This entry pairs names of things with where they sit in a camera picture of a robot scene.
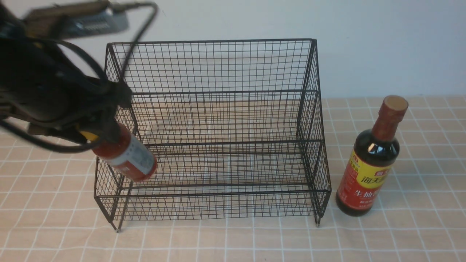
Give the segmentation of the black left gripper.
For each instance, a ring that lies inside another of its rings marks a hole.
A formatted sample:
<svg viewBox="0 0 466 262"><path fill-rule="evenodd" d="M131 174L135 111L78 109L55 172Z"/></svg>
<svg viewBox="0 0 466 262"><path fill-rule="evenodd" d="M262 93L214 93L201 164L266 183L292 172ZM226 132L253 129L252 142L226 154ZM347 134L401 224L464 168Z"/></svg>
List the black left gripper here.
<svg viewBox="0 0 466 262"><path fill-rule="evenodd" d="M1 116L27 121L30 136L129 144L132 135L115 114L130 93L73 44L1 39Z"/></svg>

